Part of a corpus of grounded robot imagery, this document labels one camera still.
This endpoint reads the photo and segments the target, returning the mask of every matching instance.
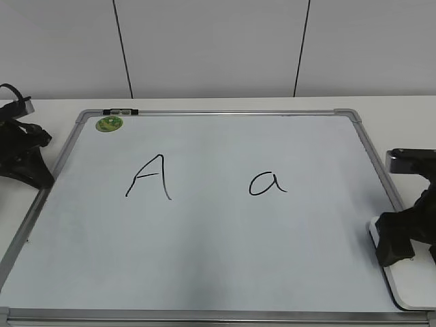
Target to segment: white board surface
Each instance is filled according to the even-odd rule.
[[[379,244],[379,234],[372,218],[369,231],[374,243]],[[436,265],[430,245],[411,240],[415,256],[384,268],[395,302],[406,310],[436,310]]]
[[[367,221],[392,206],[344,116],[90,118],[0,307],[398,311]],[[128,197],[139,169],[152,162]],[[271,171],[280,187],[249,193]],[[253,184],[253,193],[271,183]]]

